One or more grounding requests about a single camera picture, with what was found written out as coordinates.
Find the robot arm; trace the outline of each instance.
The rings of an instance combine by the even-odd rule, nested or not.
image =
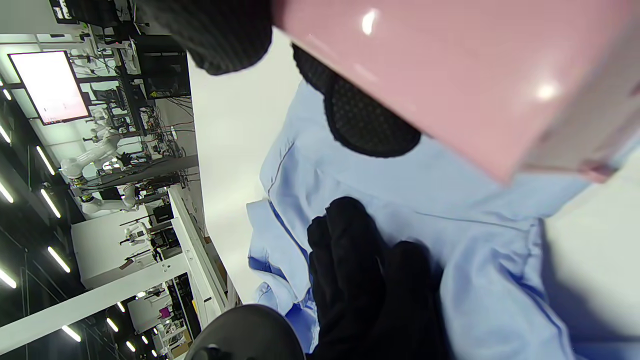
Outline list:
[[[124,231],[131,245],[145,243],[150,240],[151,235],[147,226],[143,222],[135,222]]]
[[[60,162],[62,174],[69,179],[82,177],[82,170],[89,164],[104,158],[111,158],[118,150],[120,134],[114,129],[105,130],[102,139],[95,144],[95,147],[86,153],[71,159]]]
[[[100,210],[130,211],[134,209],[137,209],[134,184],[125,186],[122,200],[100,200],[92,197],[91,200],[82,203],[82,211],[85,214],[95,214]]]

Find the pink container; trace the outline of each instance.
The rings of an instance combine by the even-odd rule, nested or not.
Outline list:
[[[299,46],[506,183],[589,170],[637,129],[636,4],[274,0],[273,12]]]

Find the gray round object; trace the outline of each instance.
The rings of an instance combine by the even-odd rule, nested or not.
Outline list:
[[[305,360],[289,322],[262,305],[233,308],[198,335],[186,360]]]

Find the computer monitor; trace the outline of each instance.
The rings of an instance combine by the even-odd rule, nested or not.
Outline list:
[[[66,51],[10,54],[42,124],[90,116]]]

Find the white pillar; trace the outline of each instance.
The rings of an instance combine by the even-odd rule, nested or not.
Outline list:
[[[0,327],[0,355],[60,330],[64,325],[70,325],[113,306],[118,301],[140,291],[173,279],[188,270],[187,260],[180,254]]]

